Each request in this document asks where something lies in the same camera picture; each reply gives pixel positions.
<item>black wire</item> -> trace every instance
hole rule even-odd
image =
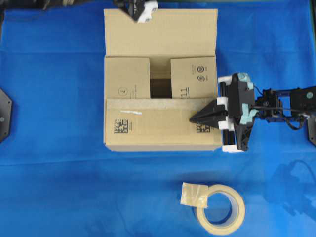
[[[254,87],[254,88],[256,88],[256,89],[257,89],[257,91],[259,92],[259,94],[263,96],[262,92],[259,90],[259,88],[258,88],[258,87],[256,87],[255,85],[254,85],[253,87]]]
[[[267,107],[267,106],[250,106],[250,107],[252,109],[259,109],[259,110],[289,110],[289,111],[298,112],[298,113],[306,113],[308,115],[310,114],[310,112],[308,111],[283,108],[283,107]]]

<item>black mount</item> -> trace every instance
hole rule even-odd
[[[316,86],[293,90],[263,90],[255,100],[253,84],[239,77],[235,73],[230,84],[220,83],[221,96],[228,98],[228,108],[218,105],[217,99],[213,100],[192,116],[190,122],[219,128],[219,122],[227,121],[228,117],[234,124],[234,130],[223,130],[224,145],[236,144],[238,150],[246,151],[255,118],[267,122],[285,122],[293,130],[301,129],[308,121],[309,140],[316,146]],[[286,109],[280,97],[290,98],[290,116],[283,113]],[[294,126],[293,122],[298,122],[299,127]]]
[[[12,101],[0,89],[0,143],[9,135]]]

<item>tape piece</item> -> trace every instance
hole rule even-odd
[[[206,203],[207,203],[207,199],[210,196],[217,193],[221,193],[229,199],[232,206],[232,213],[226,222],[219,225],[213,225],[208,221],[204,212],[205,207],[190,205],[190,206],[196,207],[195,214],[196,214],[197,220],[202,225],[202,227],[206,229],[210,234],[218,235],[218,236],[229,235],[233,233],[234,231],[236,231],[242,225],[244,217],[245,217],[245,205],[239,193],[237,193],[231,187],[217,184],[217,185],[212,185],[209,187],[207,186],[207,189],[205,189],[202,187],[205,185],[183,183],[182,192],[183,192],[183,186],[185,186],[185,188],[190,187],[190,189],[187,189],[187,190],[192,190],[192,191],[198,190],[203,200],[205,199],[205,197],[207,197]],[[193,194],[195,196],[194,199],[195,200],[198,199],[197,193],[193,193]],[[189,198],[188,195],[190,194],[187,192],[186,200],[191,200],[191,198]]]
[[[186,206],[207,208],[207,190],[207,185],[183,183],[180,203]]]

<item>box flap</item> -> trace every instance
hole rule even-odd
[[[215,55],[217,9],[158,9],[145,24],[119,9],[104,13],[108,57]]]
[[[189,122],[212,99],[108,99],[106,145],[222,146],[221,131]]]

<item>white tape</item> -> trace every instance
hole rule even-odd
[[[145,23],[148,22],[152,19],[152,13],[155,12],[158,8],[158,2],[153,0],[153,1],[147,1],[144,4],[144,11],[138,18],[138,23]]]
[[[236,152],[244,152],[243,150],[238,150],[237,145],[223,145],[222,146],[223,152],[229,152],[229,153],[236,153]]]
[[[225,82],[226,85],[230,85],[232,83],[233,76],[224,76],[217,79],[218,83]]]
[[[225,110],[228,110],[228,97],[217,97],[217,105],[224,105]],[[225,121],[218,121],[218,129],[219,130],[229,130],[234,131],[234,123],[233,120],[228,118],[228,116],[225,117]]]
[[[127,114],[135,114],[135,115],[142,115],[142,112],[139,111],[133,111],[133,110],[121,110],[121,113],[127,113]]]
[[[198,184],[186,184],[186,185],[201,186]],[[217,194],[217,193],[221,193],[225,195],[229,199],[232,205],[232,213],[226,222],[219,225],[211,224],[205,216],[205,212],[204,212],[205,208],[203,207],[196,207],[195,214],[196,214],[197,220],[200,222],[202,227],[206,229],[210,234],[225,236],[225,235],[229,235],[233,233],[242,225],[244,217],[245,217],[245,205],[239,193],[237,193],[231,187],[228,187],[225,185],[218,184],[218,185],[209,186],[203,193],[200,193],[200,195],[203,197],[202,198],[203,202],[205,202],[204,200],[205,197],[209,198],[213,194]]]

